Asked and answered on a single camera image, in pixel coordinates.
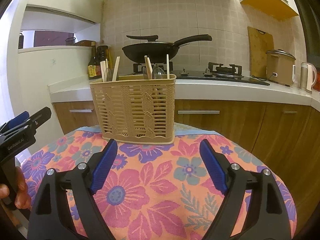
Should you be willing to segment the person's left hand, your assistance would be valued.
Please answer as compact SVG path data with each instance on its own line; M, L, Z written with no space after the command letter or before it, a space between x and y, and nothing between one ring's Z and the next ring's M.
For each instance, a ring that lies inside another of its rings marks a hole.
M31 207L31 197L28 194L28 186L25 182L25 177L19 167L15 167L17 195L15 205L18 209L28 209Z

